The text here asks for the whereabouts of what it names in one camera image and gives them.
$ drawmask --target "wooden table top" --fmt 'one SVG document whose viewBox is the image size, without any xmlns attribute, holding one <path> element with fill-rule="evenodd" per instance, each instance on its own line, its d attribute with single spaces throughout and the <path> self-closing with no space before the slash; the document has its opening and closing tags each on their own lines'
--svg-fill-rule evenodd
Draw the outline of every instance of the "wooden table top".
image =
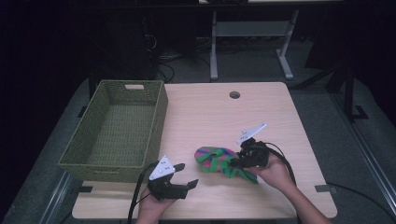
<svg viewBox="0 0 396 224">
<path fill-rule="evenodd" d="M 163 219 L 270 219 L 295 217 L 290 202 L 262 180 L 259 185 L 241 177 L 203 173 L 194 152 L 200 147 L 227 147 L 236 144 L 241 131 L 265 122 L 254 138 L 276 144 L 294 171 L 298 188 L 326 216 L 337 210 L 330 192 L 317 192 L 325 185 L 318 162 L 289 91 L 280 82 L 166 84 L 169 103 L 163 127 L 159 159 L 166 155 L 173 164 L 186 163 L 175 173 L 173 184 L 199 179 L 185 200 L 168 208 Z M 230 97 L 238 91 L 240 98 Z M 127 218 L 134 184 L 85 181 L 92 192 L 78 195 L 75 218 Z"/>
</svg>

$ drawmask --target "colorful cloth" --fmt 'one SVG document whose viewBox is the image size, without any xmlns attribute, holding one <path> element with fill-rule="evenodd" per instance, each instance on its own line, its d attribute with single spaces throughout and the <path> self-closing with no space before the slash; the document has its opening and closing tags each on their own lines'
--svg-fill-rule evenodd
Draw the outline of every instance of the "colorful cloth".
<svg viewBox="0 0 396 224">
<path fill-rule="evenodd" d="M 230 178 L 240 175 L 244 179 L 258 184 L 257 176 L 246 170 L 232 167 L 232 159 L 238 159 L 238 155 L 225 147 L 201 147 L 194 154 L 199 167 L 205 173 L 222 172 Z"/>
</svg>

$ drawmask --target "green woven basket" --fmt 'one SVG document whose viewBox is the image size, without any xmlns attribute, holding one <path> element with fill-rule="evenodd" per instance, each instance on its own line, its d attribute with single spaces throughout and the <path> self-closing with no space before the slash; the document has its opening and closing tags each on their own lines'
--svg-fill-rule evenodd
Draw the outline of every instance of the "green woven basket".
<svg viewBox="0 0 396 224">
<path fill-rule="evenodd" d="M 83 180 L 136 182 L 158 160 L 167 105 L 161 81 L 103 80 L 59 165 Z"/>
</svg>

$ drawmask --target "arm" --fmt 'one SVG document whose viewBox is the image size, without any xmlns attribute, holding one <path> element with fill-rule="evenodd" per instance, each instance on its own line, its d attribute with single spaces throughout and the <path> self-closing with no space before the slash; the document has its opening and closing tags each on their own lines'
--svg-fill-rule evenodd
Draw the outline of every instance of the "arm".
<svg viewBox="0 0 396 224">
<path fill-rule="evenodd" d="M 163 212 L 176 201 L 176 199 L 158 201 L 149 194 L 148 188 L 145 188 L 140 194 L 140 199 L 142 201 L 139 203 L 139 213 L 137 215 L 136 224 L 156 224 L 163 215 Z"/>
<path fill-rule="evenodd" d="M 270 154 L 265 168 L 251 167 L 247 170 L 282 192 L 294 206 L 304 224 L 332 223 L 297 189 L 290 179 L 286 166 L 277 156 Z"/>
</svg>

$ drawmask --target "person's left hand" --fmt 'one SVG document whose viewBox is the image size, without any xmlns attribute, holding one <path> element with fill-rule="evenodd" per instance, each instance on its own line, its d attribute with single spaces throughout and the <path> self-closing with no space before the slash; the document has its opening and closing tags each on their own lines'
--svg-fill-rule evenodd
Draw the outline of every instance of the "person's left hand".
<svg viewBox="0 0 396 224">
<path fill-rule="evenodd" d="M 155 224 L 160 220 L 163 212 L 171 206 L 176 199 L 164 199 L 158 201 L 152 195 L 149 195 L 149 189 L 145 188 L 140 194 L 140 200 L 148 195 L 139 203 L 139 213 L 137 215 L 136 224 Z"/>
</svg>

